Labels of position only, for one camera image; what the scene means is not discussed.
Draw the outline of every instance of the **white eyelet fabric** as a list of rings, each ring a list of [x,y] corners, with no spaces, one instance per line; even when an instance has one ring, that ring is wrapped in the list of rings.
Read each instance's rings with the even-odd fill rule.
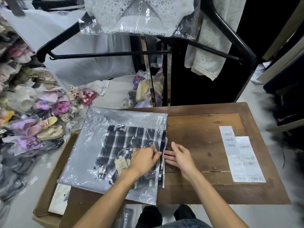
[[[194,0],[84,0],[104,33],[131,32],[171,36]]]

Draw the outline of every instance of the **plaid shirt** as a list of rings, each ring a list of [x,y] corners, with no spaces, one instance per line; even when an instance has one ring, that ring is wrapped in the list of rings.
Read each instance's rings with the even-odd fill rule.
[[[134,148],[149,147],[155,145],[160,150],[159,140],[163,130],[147,129],[132,126],[109,126],[103,147],[96,160],[98,176],[100,179],[108,179],[113,184],[118,177],[114,161],[119,156],[131,159]],[[155,171],[150,171],[140,178],[134,188],[140,185],[155,185]]]

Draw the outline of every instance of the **white floor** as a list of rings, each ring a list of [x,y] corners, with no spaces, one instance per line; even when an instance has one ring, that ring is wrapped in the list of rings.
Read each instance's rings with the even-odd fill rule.
[[[97,99],[94,105],[105,108],[119,108],[122,100],[127,95],[128,89],[131,90],[132,88],[131,79],[128,76],[113,79],[105,96]],[[281,142],[276,141],[273,135],[265,130],[269,125],[275,124],[271,112],[268,111],[273,106],[271,96],[264,92],[261,85],[256,86],[250,82],[238,101],[248,103],[292,204],[286,206],[231,205],[231,207],[251,228],[304,227],[304,175],[297,170],[293,150],[286,147],[284,147],[286,164],[284,169],[282,169],[283,155]],[[37,176],[38,180],[32,186],[27,187],[26,191],[14,200],[8,219],[3,226],[4,228],[42,227],[32,220],[32,212],[59,156],[60,152],[56,152],[49,156],[47,160],[37,163],[29,179],[31,180]],[[190,205],[190,207],[195,212],[197,218],[210,224],[206,212],[201,205]],[[133,217],[134,227],[141,213],[141,205],[133,206],[133,208],[135,209]],[[173,212],[176,208],[177,205],[159,208],[163,215],[163,223],[174,221]]]

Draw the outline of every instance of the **clothing rack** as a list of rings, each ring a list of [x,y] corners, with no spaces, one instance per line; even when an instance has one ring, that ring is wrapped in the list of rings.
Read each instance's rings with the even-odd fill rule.
[[[24,16],[22,14],[22,10],[17,5],[16,0],[6,0],[10,6],[12,12],[16,16]],[[222,31],[222,33],[232,42],[232,44],[238,49],[238,51],[242,54],[242,57],[236,57],[227,53],[223,53],[216,49],[210,48],[208,46],[202,45],[200,43],[195,42],[194,40],[184,39],[187,41],[189,45],[192,45],[198,49],[205,50],[207,52],[213,53],[215,55],[224,57],[226,59],[231,59],[238,62],[241,65],[248,65],[250,67],[250,71],[253,72],[256,68],[257,58],[253,51],[245,44],[245,42],[231,29],[231,27],[221,18],[221,16],[217,13],[213,0],[201,0],[201,10],[205,13],[207,17],[211,19],[211,21]],[[90,25],[93,22],[93,18],[90,17],[87,13],[82,17],[82,21],[86,25]],[[89,54],[69,54],[69,55],[56,55],[51,51],[55,49],[57,46],[61,45],[63,42],[73,37],[77,33],[80,32],[79,23],[76,22],[70,28],[47,42],[37,51],[37,59],[40,62],[45,61],[45,57],[48,54],[51,60],[57,59],[72,59],[72,58],[89,58],[89,57],[111,57],[111,56],[129,56],[129,55],[143,55],[146,72],[148,76],[149,88],[151,92],[152,105],[156,106],[154,88],[153,88],[153,79],[150,72],[150,62],[149,56],[150,54],[167,54],[167,105],[171,104],[171,67],[172,67],[172,53],[173,51],[178,51],[178,43],[176,42],[176,38],[168,38],[157,36],[162,42],[166,44],[167,50],[156,50],[156,51],[147,51],[146,46],[146,38],[145,35],[140,35],[142,51],[131,51],[131,52],[113,52],[113,53],[89,53]]]

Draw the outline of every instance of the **jeans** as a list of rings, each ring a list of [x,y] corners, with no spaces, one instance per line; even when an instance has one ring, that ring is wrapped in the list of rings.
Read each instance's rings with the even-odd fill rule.
[[[142,210],[135,228],[180,228],[180,227],[201,227],[211,228],[205,222],[196,218],[193,211],[187,205],[180,205],[174,212],[175,222],[171,222],[162,226],[163,218],[156,206],[147,206]]]

